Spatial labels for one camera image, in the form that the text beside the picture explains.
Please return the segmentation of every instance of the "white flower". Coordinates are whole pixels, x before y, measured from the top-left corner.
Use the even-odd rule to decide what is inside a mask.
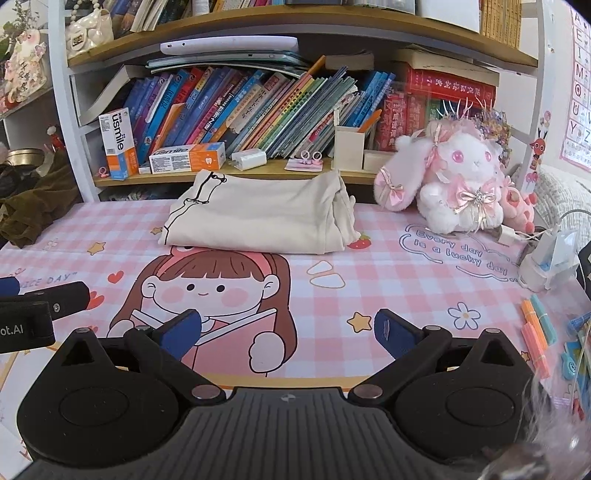
[[[480,312],[470,310],[464,302],[458,302],[456,309],[450,307],[447,312],[455,318],[453,324],[458,330],[463,330],[466,327],[470,330],[478,330],[477,320],[480,318]]]

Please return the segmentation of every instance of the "wooden shelf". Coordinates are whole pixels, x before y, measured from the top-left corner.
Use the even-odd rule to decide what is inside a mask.
[[[412,39],[414,43],[420,43],[420,38],[429,38],[482,54],[486,58],[497,60],[499,64],[538,66],[538,61],[535,58],[515,48],[455,25],[379,8],[332,5],[303,7],[270,5],[183,18],[159,25],[152,32],[126,35],[96,47],[71,59],[69,66],[109,60],[140,48],[189,35],[215,33],[237,28],[299,24],[362,27],[375,29],[374,31],[414,35],[415,38]],[[323,29],[319,27],[317,33],[322,32]]]
[[[33,93],[30,97],[26,98],[25,101],[19,103],[14,108],[11,108],[11,109],[7,110],[4,113],[0,113],[0,121],[1,120],[4,120],[5,118],[7,118],[9,116],[11,116],[13,113],[18,112],[21,108],[29,105],[29,103],[33,103],[38,98],[41,98],[43,95],[45,95],[46,93],[51,92],[51,91],[53,91],[53,87],[52,86],[40,88],[35,93]]]
[[[269,160],[266,165],[262,167],[252,168],[251,170],[240,171],[237,168],[225,164],[220,169],[221,173],[226,175],[234,175],[236,177],[244,177],[246,179],[260,179],[260,180],[304,180],[316,177],[318,173],[308,173],[300,171],[284,170],[287,160]],[[330,161],[324,161],[324,168],[322,172],[330,170]],[[350,171],[342,171],[341,176],[345,183],[372,185],[374,183],[374,173],[357,173]],[[156,173],[147,175],[133,175],[127,180],[113,180],[94,178],[97,187],[112,187],[121,185],[142,185],[154,183],[184,183],[192,182],[195,179],[196,172],[191,173]]]

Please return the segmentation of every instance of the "brown blanket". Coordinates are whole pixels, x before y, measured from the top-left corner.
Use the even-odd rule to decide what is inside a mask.
[[[35,188],[0,200],[7,210],[0,221],[0,235],[19,248],[32,245],[43,230],[79,201],[70,160],[65,151],[58,151],[47,175]]]

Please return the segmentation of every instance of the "alphabet poster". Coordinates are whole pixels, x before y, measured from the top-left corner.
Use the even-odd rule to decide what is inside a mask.
[[[591,28],[571,9],[573,21],[573,84],[566,136],[560,158],[591,171]]]

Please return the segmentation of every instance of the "red heart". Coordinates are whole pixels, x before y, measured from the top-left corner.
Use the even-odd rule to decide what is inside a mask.
[[[117,283],[123,278],[123,271],[119,270],[117,273],[112,273],[107,277],[110,283]]]
[[[90,302],[88,302],[88,306],[86,310],[92,310],[99,307],[105,301],[105,297],[103,295],[96,296],[95,291],[90,292]]]

